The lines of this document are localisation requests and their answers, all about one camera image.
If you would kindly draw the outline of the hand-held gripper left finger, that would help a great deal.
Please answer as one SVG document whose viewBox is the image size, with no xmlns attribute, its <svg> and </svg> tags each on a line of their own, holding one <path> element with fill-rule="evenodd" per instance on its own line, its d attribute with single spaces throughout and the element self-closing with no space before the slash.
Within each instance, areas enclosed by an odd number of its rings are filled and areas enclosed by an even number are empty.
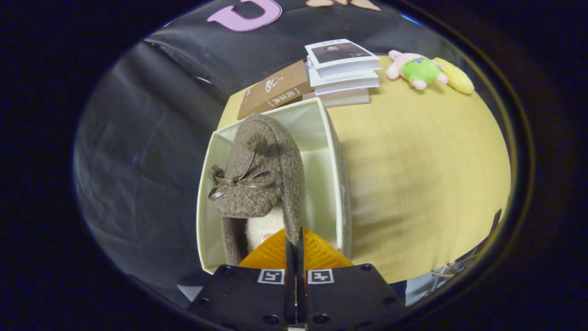
<svg viewBox="0 0 588 331">
<path fill-rule="evenodd" d="M 261 268 L 221 265 L 188 310 L 230 331 L 285 331 L 297 322 L 297 249 L 280 230 L 248 257 Z"/>
</svg>

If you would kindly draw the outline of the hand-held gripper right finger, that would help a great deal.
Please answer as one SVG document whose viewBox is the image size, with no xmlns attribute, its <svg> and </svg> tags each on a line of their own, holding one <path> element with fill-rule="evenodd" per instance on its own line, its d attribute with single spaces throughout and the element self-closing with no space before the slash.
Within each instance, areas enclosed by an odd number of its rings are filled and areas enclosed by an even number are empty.
<svg viewBox="0 0 588 331">
<path fill-rule="evenodd" d="M 382 331 L 405 300 L 369 263 L 352 264 L 319 235 L 300 231 L 298 322 L 307 331 Z"/>
</svg>

